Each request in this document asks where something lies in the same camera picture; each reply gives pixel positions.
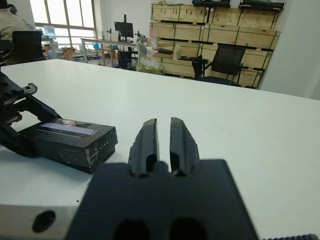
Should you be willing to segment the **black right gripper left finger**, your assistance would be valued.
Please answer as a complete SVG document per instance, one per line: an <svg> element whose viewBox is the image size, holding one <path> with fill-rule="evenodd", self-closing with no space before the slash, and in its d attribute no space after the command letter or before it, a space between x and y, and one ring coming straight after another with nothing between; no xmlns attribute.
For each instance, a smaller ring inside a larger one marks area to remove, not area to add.
<svg viewBox="0 0 320 240"><path fill-rule="evenodd" d="M143 123L129 151L128 165L135 177L146 177L160 161L157 119Z"/></svg>

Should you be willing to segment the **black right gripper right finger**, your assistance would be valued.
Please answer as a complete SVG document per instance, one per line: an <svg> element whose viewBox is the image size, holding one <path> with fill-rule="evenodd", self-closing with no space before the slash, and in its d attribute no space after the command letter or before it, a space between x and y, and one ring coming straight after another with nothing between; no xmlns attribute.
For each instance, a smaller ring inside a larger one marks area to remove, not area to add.
<svg viewBox="0 0 320 240"><path fill-rule="evenodd" d="M172 117L170 122L170 166L176 177L190 175L200 161L198 145L184 121Z"/></svg>

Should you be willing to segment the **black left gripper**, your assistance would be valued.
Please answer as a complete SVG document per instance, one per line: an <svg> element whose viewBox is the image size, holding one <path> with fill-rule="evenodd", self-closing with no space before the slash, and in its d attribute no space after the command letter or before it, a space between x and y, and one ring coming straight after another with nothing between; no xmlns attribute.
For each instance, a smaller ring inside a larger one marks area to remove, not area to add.
<svg viewBox="0 0 320 240"><path fill-rule="evenodd" d="M19 112L22 111L23 101L30 96L29 112L40 121L62 118L53 108L32 96L37 91L38 87L33 83L20 87L4 73L0 73L0 145L30 158L37 155L31 142L10 126L22 119Z"/></svg>

